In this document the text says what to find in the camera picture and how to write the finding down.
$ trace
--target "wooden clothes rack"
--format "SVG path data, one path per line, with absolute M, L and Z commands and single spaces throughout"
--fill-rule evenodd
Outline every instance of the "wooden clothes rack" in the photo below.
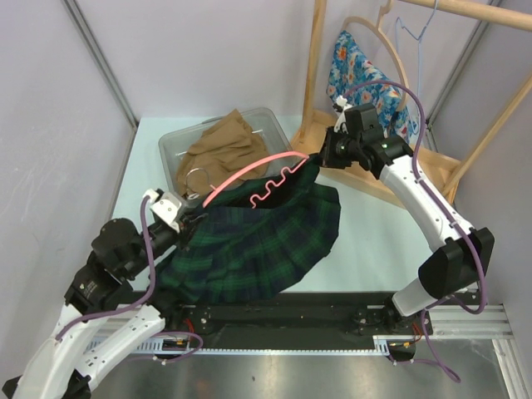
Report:
M 384 48 L 386 48 L 388 55 L 393 61 L 393 65 L 396 68 L 397 75 L 399 76 L 399 82 L 407 88 L 410 88 L 408 85 L 408 78 L 406 77 L 406 70 L 405 67 L 402 65 L 401 58 L 399 57 L 399 54 L 397 54 L 396 48 L 392 45 L 392 42 L 390 42 L 390 39 L 386 36 L 386 34 L 382 31 L 381 25 L 382 25 L 382 18 L 392 10 L 393 6 L 393 0 L 388 0 L 388 3 L 386 6 L 382 6 L 379 9 L 379 16 L 377 18 L 377 24 L 372 23 L 371 21 L 367 20 L 366 18 L 362 18 L 359 16 L 355 17 L 347 17 L 343 21 L 342 25 L 342 32 L 347 30 L 347 27 L 352 24 L 356 23 L 359 25 L 363 25 L 367 29 L 369 29 L 376 37 L 379 39 L 379 41 L 382 43 Z M 405 91 L 403 91 L 401 95 L 401 102 L 399 103 L 399 106 L 397 106 L 396 111 L 402 111 L 406 107 L 406 103 L 408 102 L 408 95 Z
M 434 8 L 435 6 L 435 0 L 401 1 L 429 8 Z M 294 150 L 306 154 L 312 154 L 321 150 L 325 137 L 325 130 L 328 126 L 333 126 L 337 119 L 335 115 L 316 110 L 313 106 L 326 7 L 327 0 L 315 0 L 313 29 L 310 38 L 307 80 L 303 103 L 303 119 L 298 133 L 291 141 Z M 439 0 L 437 9 L 464 17 L 472 17 L 482 21 L 493 22 L 532 32 L 532 15 L 522 12 L 469 2 L 466 0 Z M 522 87 L 510 99 L 508 105 L 495 118 L 488 131 L 462 162 L 449 156 L 421 148 L 418 158 L 421 167 L 434 186 L 449 202 L 452 203 L 454 201 L 460 178 L 471 167 L 490 141 L 493 140 L 500 128 L 531 89 L 532 72 L 525 80 Z M 385 185 L 376 180 L 371 173 L 366 172 L 359 165 L 351 166 L 345 170 L 322 169 L 322 174 L 370 195 L 374 195 L 377 198 L 402 206 L 401 201 L 399 201 L 399 199 Z

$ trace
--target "wooden rod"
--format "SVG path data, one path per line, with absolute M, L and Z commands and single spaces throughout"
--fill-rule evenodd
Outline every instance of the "wooden rod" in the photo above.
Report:
M 436 0 L 401 1 L 428 8 L 434 8 L 434 3 L 436 2 Z M 524 12 L 517 12 L 506 8 L 488 6 L 487 4 L 469 2 L 466 0 L 440 0 L 438 2 L 438 10 L 532 32 L 532 15 Z
M 499 133 L 500 128 L 506 123 L 508 118 L 515 111 L 515 108 L 523 101 L 526 95 L 532 89 L 532 72 L 523 83 L 523 86 L 514 94 L 514 97 L 510 100 L 506 108 L 499 114 L 497 119 L 491 124 L 491 127 L 482 136 L 469 155 L 453 170 L 451 177 L 443 187 L 442 194 L 445 196 L 449 194 L 452 188 L 458 184 L 458 181 L 464 175 L 464 173 L 473 165 L 479 155 L 485 150 L 488 144 Z
M 308 53 L 303 120 L 301 121 L 301 134 L 299 135 L 300 140 L 303 140 L 306 129 L 309 128 L 313 122 L 314 89 L 316 88 L 316 75 L 318 74 L 319 52 L 322 47 L 323 22 L 325 21 L 326 8 L 327 0 L 315 0 L 313 30 L 310 35 L 310 51 Z

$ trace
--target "pink hanger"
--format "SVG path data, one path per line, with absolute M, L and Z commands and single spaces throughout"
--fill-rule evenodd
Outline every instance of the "pink hanger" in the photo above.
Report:
M 264 186 L 264 188 L 268 191 L 266 193 L 266 195 L 264 197 L 261 197 L 260 195 L 257 195 L 257 194 L 253 194 L 250 198 L 249 198 L 249 202 L 251 202 L 251 204 L 253 205 L 253 208 L 255 208 L 257 205 L 255 204 L 255 202 L 253 201 L 254 198 L 258 198 L 259 200 L 265 200 L 266 198 L 268 198 L 268 196 L 272 193 L 272 190 L 270 189 L 270 185 L 269 183 L 273 184 L 275 187 L 279 187 L 282 183 L 284 183 L 284 181 L 286 180 L 286 176 L 285 176 L 285 172 L 289 172 L 290 174 L 294 173 L 296 170 L 299 169 L 299 167 L 308 159 L 308 155 L 307 154 L 303 154 L 301 152 L 297 152 L 297 151 L 287 151 L 287 152 L 282 152 L 280 154 L 275 154 L 275 155 L 270 155 L 270 156 L 267 156 L 266 158 L 263 158 L 262 160 L 257 160 L 256 162 L 254 162 L 253 164 L 251 165 L 248 165 L 246 166 L 245 168 L 243 168 L 242 170 L 239 170 L 237 173 L 235 173 L 234 175 L 232 175 L 231 177 L 229 177 L 224 183 L 222 183 L 221 185 L 219 185 L 212 193 L 209 194 L 209 196 L 206 198 L 206 200 L 203 202 L 203 207 L 205 208 L 208 204 L 210 204 L 210 202 L 216 198 L 216 196 L 221 193 L 225 188 L 227 188 L 231 183 L 233 183 L 235 180 L 237 180 L 240 176 L 242 175 L 245 175 L 246 173 L 248 173 L 250 170 L 256 168 L 257 166 L 261 166 L 263 164 L 267 164 L 268 162 L 271 162 L 272 160 L 278 160 L 280 158 L 286 158 L 288 156 L 298 156 L 299 158 L 303 158 L 303 161 L 299 162 L 293 169 L 290 169 L 288 168 L 287 166 L 285 166 L 284 168 L 281 169 L 281 176 L 283 177 L 281 179 L 280 182 L 278 182 L 277 184 L 273 181 L 273 180 L 268 180 L 266 182 L 266 185 Z

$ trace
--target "white wall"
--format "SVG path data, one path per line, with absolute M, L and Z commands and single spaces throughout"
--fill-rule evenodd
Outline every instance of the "white wall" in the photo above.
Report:
M 3 385 L 49 336 L 132 132 L 59 0 L 0 2 L 0 59 Z
M 80 1 L 137 117 L 217 115 L 234 107 L 256 106 L 267 106 L 278 115 L 300 114 L 313 3 Z M 357 14 L 375 21 L 379 3 L 384 0 L 328 2 L 316 106 L 330 108 L 325 89 L 343 19 Z M 431 9 L 397 2 L 382 27 L 393 38 L 393 25 L 401 15 L 408 27 L 419 32 L 430 13 Z M 468 18 L 435 15 L 424 39 L 423 99 L 428 111 L 474 25 Z M 372 34 L 364 27 L 350 30 L 370 59 L 396 78 L 392 61 Z M 416 87 L 417 44 L 404 32 L 400 40 L 411 86 Z
M 503 7 L 532 13 L 530 0 Z M 434 125 L 438 150 L 458 158 L 476 143 L 532 71 L 532 32 L 491 26 Z M 492 303 L 503 303 L 532 372 L 532 94 L 460 182 L 456 204 L 495 235 L 488 272 Z

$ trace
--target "wooden stand base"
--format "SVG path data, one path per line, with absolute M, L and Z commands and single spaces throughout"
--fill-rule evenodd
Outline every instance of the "wooden stand base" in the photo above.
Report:
M 300 128 L 296 136 L 292 139 L 290 143 L 292 148 L 305 154 L 319 152 L 325 138 L 325 130 L 328 126 L 333 126 L 336 123 L 336 119 L 334 115 L 314 110 L 313 119 L 308 128 L 304 132 Z M 419 163 L 425 174 L 432 181 L 432 184 L 438 190 L 442 190 L 451 177 L 452 171 L 460 164 L 460 161 L 421 148 Z M 383 183 L 376 180 L 370 172 L 366 172 L 359 165 L 351 166 L 345 170 L 322 168 L 321 173 L 354 189 L 373 195 L 391 204 L 402 206 L 401 201 Z M 455 185 L 453 190 L 446 195 L 446 199 L 450 203 L 454 201 L 457 187 L 458 185 Z

